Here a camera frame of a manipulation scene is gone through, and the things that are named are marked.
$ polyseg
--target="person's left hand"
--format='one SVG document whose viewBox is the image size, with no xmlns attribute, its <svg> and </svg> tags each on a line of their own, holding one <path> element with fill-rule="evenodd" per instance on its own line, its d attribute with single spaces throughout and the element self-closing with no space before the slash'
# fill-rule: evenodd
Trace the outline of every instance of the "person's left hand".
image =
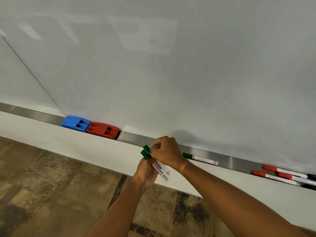
<svg viewBox="0 0 316 237">
<path fill-rule="evenodd" d="M 133 179 L 140 184 L 144 191 L 151 187 L 158 175 L 158 172 L 152 166 L 157 160 L 155 158 L 141 159 Z"/>
</svg>

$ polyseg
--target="hand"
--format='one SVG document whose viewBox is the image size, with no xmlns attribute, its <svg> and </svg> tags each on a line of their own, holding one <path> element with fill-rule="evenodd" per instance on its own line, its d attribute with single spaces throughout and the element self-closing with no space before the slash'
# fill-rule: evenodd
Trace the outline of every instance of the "hand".
<svg viewBox="0 0 316 237">
<path fill-rule="evenodd" d="M 151 159 L 141 159 L 136 173 L 133 176 L 133 180 L 140 185 L 143 191 L 146 191 L 149 187 L 151 187 L 158 175 L 156 169 L 152 166 L 157 160 L 155 158 Z"/>
<path fill-rule="evenodd" d="M 158 138 L 150 148 L 150 151 L 157 160 L 177 171 L 180 171 L 182 166 L 189 162 L 182 156 L 174 137 L 164 136 Z"/>
</svg>

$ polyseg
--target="person's right hand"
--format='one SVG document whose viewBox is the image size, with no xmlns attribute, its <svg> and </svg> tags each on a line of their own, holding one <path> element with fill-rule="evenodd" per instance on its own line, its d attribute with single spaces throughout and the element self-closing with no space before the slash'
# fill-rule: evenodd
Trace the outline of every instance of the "person's right hand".
<svg viewBox="0 0 316 237">
<path fill-rule="evenodd" d="M 150 147 L 150 151 L 154 158 L 177 171 L 180 171 L 181 167 L 188 162 L 182 156 L 174 137 L 164 136 L 156 139 L 152 147 Z"/>
</svg>

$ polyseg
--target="green marker cap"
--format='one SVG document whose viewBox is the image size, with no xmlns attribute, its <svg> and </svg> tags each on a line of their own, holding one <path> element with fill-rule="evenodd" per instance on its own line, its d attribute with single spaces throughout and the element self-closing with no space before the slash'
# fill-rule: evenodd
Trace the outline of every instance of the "green marker cap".
<svg viewBox="0 0 316 237">
<path fill-rule="evenodd" d="M 151 151 L 148 145 L 145 145 L 143 148 L 145 151 L 147 151 L 147 153 L 149 153 L 149 155 L 151 155 Z"/>
<path fill-rule="evenodd" d="M 150 158 L 152 158 L 152 157 L 150 156 L 150 154 L 148 154 L 145 150 L 142 150 L 140 153 L 142 154 L 142 156 L 143 156 L 145 159 L 150 159 Z"/>
<path fill-rule="evenodd" d="M 187 158 L 187 159 L 192 159 L 193 158 L 193 155 L 188 154 L 188 153 L 184 153 L 183 152 L 182 155 L 183 155 L 184 158 Z"/>
</svg>

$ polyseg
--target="forearm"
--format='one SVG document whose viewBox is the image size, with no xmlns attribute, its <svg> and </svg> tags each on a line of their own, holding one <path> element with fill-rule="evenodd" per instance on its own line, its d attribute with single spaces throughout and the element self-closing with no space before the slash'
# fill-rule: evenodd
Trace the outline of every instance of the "forearm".
<svg viewBox="0 0 316 237">
<path fill-rule="evenodd" d="M 236 236 L 306 236 L 260 201 L 194 164 L 181 163 L 177 170 Z"/>
<path fill-rule="evenodd" d="M 127 236 L 144 188 L 134 178 L 101 216 L 87 237 Z"/>
</svg>

